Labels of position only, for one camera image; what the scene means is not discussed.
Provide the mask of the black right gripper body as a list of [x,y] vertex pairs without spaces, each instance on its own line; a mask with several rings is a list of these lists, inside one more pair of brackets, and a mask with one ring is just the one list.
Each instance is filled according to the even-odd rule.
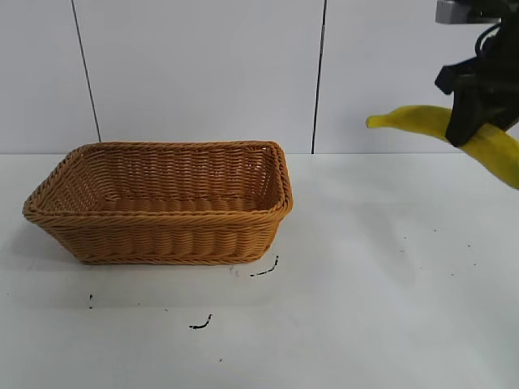
[[482,32],[474,56],[443,66],[435,79],[445,95],[460,88],[476,88],[487,96],[518,97],[518,20],[502,19]]

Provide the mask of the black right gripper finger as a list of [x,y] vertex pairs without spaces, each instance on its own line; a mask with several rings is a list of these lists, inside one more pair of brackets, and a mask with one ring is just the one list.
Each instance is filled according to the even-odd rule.
[[517,96],[487,96],[483,99],[482,124],[492,124],[503,131],[518,123]]
[[476,88],[454,91],[446,138],[454,147],[462,147],[483,124],[483,103]]

